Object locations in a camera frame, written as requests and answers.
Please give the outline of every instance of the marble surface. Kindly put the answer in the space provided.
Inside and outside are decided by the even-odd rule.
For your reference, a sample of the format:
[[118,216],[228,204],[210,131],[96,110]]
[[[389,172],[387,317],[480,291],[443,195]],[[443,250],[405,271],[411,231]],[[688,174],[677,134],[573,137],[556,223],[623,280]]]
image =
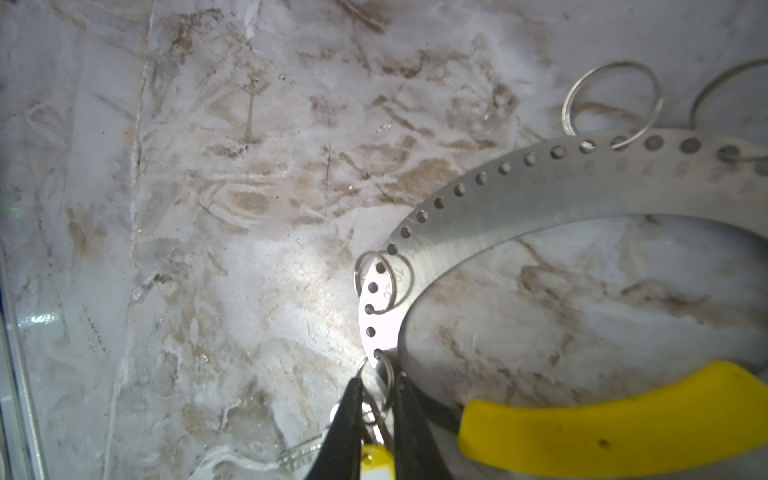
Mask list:
[[[0,2],[0,233],[51,478],[290,478],[362,358],[351,271],[460,173],[561,136],[565,92],[695,94],[768,51],[761,2]],[[765,68],[703,127],[762,141]],[[636,126],[608,75],[578,127]],[[406,324],[436,397],[572,405],[768,359],[762,240],[595,220],[462,264]],[[435,430],[457,478],[477,466]],[[668,478],[761,478],[762,452]]]

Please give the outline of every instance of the yellow grip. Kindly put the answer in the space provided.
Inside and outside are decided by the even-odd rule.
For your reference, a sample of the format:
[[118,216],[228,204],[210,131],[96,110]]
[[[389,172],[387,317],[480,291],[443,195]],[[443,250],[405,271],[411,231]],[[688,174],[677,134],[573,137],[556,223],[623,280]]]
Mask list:
[[652,475],[706,465],[768,441],[768,387],[713,362],[617,402],[523,409],[472,400],[458,446],[477,462],[554,477]]

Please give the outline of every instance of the metal ring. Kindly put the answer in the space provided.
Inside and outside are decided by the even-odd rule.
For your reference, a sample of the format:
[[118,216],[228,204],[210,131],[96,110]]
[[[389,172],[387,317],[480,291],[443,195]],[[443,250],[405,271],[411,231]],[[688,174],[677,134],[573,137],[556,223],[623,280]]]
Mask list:
[[362,295],[362,284],[360,282],[360,265],[362,264],[362,259],[366,258],[368,255],[373,255],[386,265],[386,270],[389,273],[389,281],[392,283],[392,295],[389,296],[389,304],[386,306],[386,308],[384,310],[373,310],[370,312],[372,315],[381,315],[383,313],[389,312],[392,309],[392,306],[395,304],[395,298],[397,297],[397,282],[395,280],[394,269],[392,268],[392,264],[389,262],[389,260],[387,260],[386,257],[384,257],[381,253],[374,250],[369,250],[360,254],[360,256],[357,257],[357,261],[355,262],[355,271],[353,273],[352,280],[355,283],[355,293],[357,293],[357,296]]
[[[713,91],[722,87],[723,84],[729,81],[731,78],[736,77],[737,75],[742,74],[747,70],[752,70],[753,68],[761,67],[763,65],[768,65],[768,57],[758,58],[757,60],[752,60],[752,61],[746,61],[742,64],[736,65],[735,67],[731,67],[728,70],[725,70],[723,73],[717,75],[710,83],[707,84],[707,86],[702,88],[699,94],[694,99],[694,103],[690,106],[690,113],[688,115],[688,122],[690,124],[690,129],[696,130],[696,113],[698,113],[699,107],[701,107],[701,104],[704,102],[704,100],[706,100],[707,97],[709,97]],[[768,156],[738,157],[735,155],[728,155],[722,152],[718,153],[717,157],[722,161],[726,161],[726,162],[737,162],[737,161],[757,162],[757,161],[768,160]]]
[[[389,413],[389,410],[392,408],[392,400],[394,398],[394,391],[395,391],[395,367],[392,366],[392,361],[387,358],[386,355],[382,353],[381,350],[376,350],[373,353],[373,356],[379,360],[380,362],[384,363],[384,367],[386,368],[386,396],[384,398],[384,403],[382,404],[382,408],[379,409],[380,414],[378,417],[375,413],[373,414],[373,421],[367,422],[366,420],[363,420],[363,422],[366,425],[379,425],[381,422],[384,422],[386,419],[387,413]],[[362,379],[362,368],[366,366],[366,363],[368,363],[368,357],[364,359],[360,366],[357,367],[357,374],[355,375],[357,378]]]
[[[574,128],[573,125],[573,119],[571,118],[571,108],[573,107],[574,99],[576,98],[576,94],[579,90],[584,86],[584,83],[592,77],[593,75],[600,73],[601,71],[610,70],[611,68],[617,68],[617,67],[634,67],[639,68],[642,71],[648,73],[648,76],[650,76],[650,79],[654,83],[654,89],[656,90],[656,103],[654,104],[654,109],[650,113],[650,117],[648,118],[648,122],[637,131],[636,134],[629,137],[627,140],[620,141],[616,144],[612,144],[611,148],[614,150],[618,150],[619,148],[626,147],[627,145],[631,144],[638,138],[640,138],[646,131],[648,131],[649,128],[653,127],[656,123],[656,120],[659,118],[659,115],[661,114],[661,108],[664,106],[664,81],[661,79],[661,76],[651,67],[649,67],[646,64],[640,63],[639,61],[634,60],[616,60],[608,62],[605,65],[601,65],[596,68],[592,68],[590,71],[585,73],[581,76],[578,80],[576,80],[576,83],[574,83],[574,86],[571,87],[571,90],[568,92],[568,95],[565,96],[565,101],[563,102],[563,109],[560,114],[560,120],[563,124],[563,130],[565,131],[566,135],[569,135],[571,137],[575,137],[578,135],[578,132]],[[587,143],[586,141],[581,142],[581,146],[588,150],[594,150],[594,145],[591,145]]]

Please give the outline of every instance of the small metal ring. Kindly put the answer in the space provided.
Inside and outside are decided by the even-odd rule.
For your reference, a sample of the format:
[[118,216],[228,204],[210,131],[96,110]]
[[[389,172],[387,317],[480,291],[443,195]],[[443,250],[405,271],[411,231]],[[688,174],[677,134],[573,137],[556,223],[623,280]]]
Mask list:
[[[661,76],[653,68],[649,67],[646,64],[643,64],[643,63],[640,63],[639,61],[634,61],[634,60],[616,60],[616,61],[608,62],[605,65],[592,68],[590,71],[582,75],[581,78],[576,80],[576,83],[574,83],[574,86],[571,87],[571,90],[568,92],[568,95],[565,96],[565,101],[563,102],[563,109],[560,114],[560,120],[561,120],[561,123],[563,124],[563,130],[565,131],[566,135],[569,135],[571,137],[575,137],[576,135],[578,135],[573,125],[573,119],[571,118],[571,108],[573,107],[576,94],[584,86],[584,83],[586,83],[586,81],[590,77],[592,77],[597,73],[600,73],[601,71],[610,70],[611,68],[618,68],[618,67],[634,67],[634,68],[639,68],[642,71],[648,73],[648,76],[650,76],[650,79],[654,83],[654,89],[656,90],[656,102],[654,104],[654,109],[650,113],[648,122],[640,130],[638,130],[636,134],[632,135],[627,140],[620,141],[616,144],[612,144],[611,148],[613,148],[614,150],[618,150],[619,148],[626,147],[627,145],[631,144],[632,142],[640,138],[646,131],[648,131],[649,128],[654,126],[654,124],[656,123],[656,120],[658,120],[659,115],[661,114],[661,108],[664,106],[664,81],[661,79]],[[594,146],[588,144],[587,142],[582,142],[581,146],[586,149],[594,150]]]
[[[723,84],[729,81],[731,78],[736,77],[737,75],[742,74],[747,70],[752,70],[753,68],[761,67],[763,65],[768,65],[768,57],[758,58],[757,60],[746,61],[742,64],[738,64],[735,67],[731,67],[728,70],[725,70],[723,73],[717,75],[710,83],[702,88],[694,99],[693,104],[690,106],[690,113],[688,115],[690,129],[696,130],[696,114],[699,111],[699,107],[701,107],[701,104],[704,103],[704,100],[706,100],[707,97],[712,95],[713,91],[722,87]],[[768,157],[765,156],[737,157],[723,153],[718,154],[718,158],[726,162],[758,162],[768,160]]]
[[362,295],[362,284],[360,281],[360,266],[362,264],[362,260],[366,258],[368,255],[372,255],[378,258],[386,265],[386,271],[389,273],[389,281],[392,283],[392,295],[389,296],[389,304],[386,306],[384,310],[373,310],[371,312],[372,315],[381,315],[383,313],[389,312],[392,309],[392,306],[395,304],[395,298],[397,297],[397,282],[395,280],[395,272],[394,272],[394,269],[392,268],[392,264],[381,253],[376,252],[374,250],[369,250],[365,253],[360,254],[360,256],[357,257],[357,261],[355,262],[355,271],[352,277],[352,280],[355,283],[355,293],[357,293],[357,296]]
[[[386,396],[384,398],[384,403],[382,404],[382,408],[379,410],[378,417],[375,413],[373,413],[373,421],[367,422],[366,420],[363,420],[363,422],[366,425],[380,425],[381,422],[384,422],[386,419],[387,413],[389,413],[389,410],[392,408],[392,401],[394,399],[394,391],[395,391],[395,367],[392,366],[392,361],[387,358],[386,355],[382,353],[381,350],[377,349],[375,352],[373,352],[373,356],[379,360],[380,362],[384,363],[384,367],[386,368]],[[362,368],[366,366],[366,363],[368,363],[368,357],[366,357],[361,363],[360,366],[357,367],[357,374],[355,375],[358,379],[362,379]]]

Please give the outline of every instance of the curved metal plate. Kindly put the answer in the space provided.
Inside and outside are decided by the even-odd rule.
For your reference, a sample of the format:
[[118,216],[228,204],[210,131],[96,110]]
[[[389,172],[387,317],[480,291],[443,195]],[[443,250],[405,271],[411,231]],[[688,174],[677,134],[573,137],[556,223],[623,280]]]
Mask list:
[[[728,145],[744,157],[765,154],[765,148],[699,131],[653,129],[616,151],[610,145],[618,135],[627,132],[582,134],[512,152],[461,176],[414,209],[382,248],[398,282],[394,307],[382,315],[366,312],[368,305],[384,309],[392,292],[389,274],[377,271],[376,262],[363,283],[359,328],[371,362],[376,349],[396,355],[406,314],[432,282],[463,260],[525,233],[599,217],[672,214],[768,237],[768,168],[726,163],[717,155]],[[591,153],[579,149],[585,140],[596,145]]]

